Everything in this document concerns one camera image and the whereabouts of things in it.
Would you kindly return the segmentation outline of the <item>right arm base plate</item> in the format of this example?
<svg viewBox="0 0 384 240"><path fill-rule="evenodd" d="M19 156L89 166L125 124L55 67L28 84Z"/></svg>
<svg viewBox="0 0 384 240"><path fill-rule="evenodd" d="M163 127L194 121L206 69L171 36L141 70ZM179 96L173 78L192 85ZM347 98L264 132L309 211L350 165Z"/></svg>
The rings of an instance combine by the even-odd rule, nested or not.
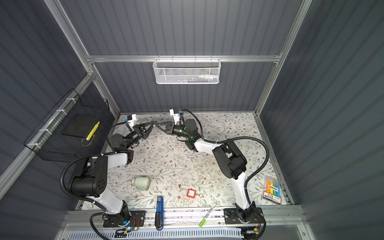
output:
<svg viewBox="0 0 384 240"><path fill-rule="evenodd" d="M237 208L224 209L225 223L234 224L263 224L263 211L261 208L248 208L245 211Z"/></svg>

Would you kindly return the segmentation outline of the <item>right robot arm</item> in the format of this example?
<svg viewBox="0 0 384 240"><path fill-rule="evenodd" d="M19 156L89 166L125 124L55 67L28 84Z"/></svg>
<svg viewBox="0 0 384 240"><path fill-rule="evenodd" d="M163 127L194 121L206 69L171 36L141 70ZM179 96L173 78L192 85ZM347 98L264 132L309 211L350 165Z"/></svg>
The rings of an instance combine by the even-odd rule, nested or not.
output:
<svg viewBox="0 0 384 240"><path fill-rule="evenodd" d="M234 141L208 141L203 138L203 133L198 131L202 124L194 119L187 119L182 125L167 121L156 122L155 126L168 135L186 138L185 144L191 151L215 157L221 172L231 180L238 218L242 223L248 223L253 217L254 205L245 187L247 160Z"/></svg>

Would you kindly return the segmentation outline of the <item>red padlock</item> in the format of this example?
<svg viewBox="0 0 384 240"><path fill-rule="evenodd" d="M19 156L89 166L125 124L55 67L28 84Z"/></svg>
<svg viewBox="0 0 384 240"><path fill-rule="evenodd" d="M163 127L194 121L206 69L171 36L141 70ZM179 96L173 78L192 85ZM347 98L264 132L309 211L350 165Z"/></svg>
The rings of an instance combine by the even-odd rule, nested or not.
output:
<svg viewBox="0 0 384 240"><path fill-rule="evenodd" d="M188 198L195 198L196 197L196 195L197 195L197 192L195 191L195 190L193 190L193 189L188 189L187 190L187 197Z"/></svg>

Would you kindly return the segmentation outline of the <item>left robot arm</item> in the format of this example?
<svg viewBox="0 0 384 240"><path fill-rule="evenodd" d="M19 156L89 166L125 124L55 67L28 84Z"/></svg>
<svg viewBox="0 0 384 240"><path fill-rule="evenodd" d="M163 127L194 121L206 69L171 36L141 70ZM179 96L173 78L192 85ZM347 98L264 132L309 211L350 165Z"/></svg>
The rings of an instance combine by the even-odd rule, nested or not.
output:
<svg viewBox="0 0 384 240"><path fill-rule="evenodd" d="M154 125L154 121L138 124L133 126L126 136L114 134L107 137L112 149L110 153L84 157L74 163L75 170L68 190L71 197L96 205L111 218L130 220L127 203L116 197L107 186L108 170L130 164L134 157L132 148L137 146L141 139L148 138Z"/></svg>

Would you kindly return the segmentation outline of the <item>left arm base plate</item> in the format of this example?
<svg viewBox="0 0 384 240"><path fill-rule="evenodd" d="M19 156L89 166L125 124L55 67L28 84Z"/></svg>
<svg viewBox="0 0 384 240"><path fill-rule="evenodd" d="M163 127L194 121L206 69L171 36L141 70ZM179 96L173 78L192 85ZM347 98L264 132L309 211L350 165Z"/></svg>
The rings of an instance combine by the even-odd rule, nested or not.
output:
<svg viewBox="0 0 384 240"><path fill-rule="evenodd" d="M103 215L104 228L117 228L128 223L128 227L142 227L144 225L146 211L130 211L128 217L121 214Z"/></svg>

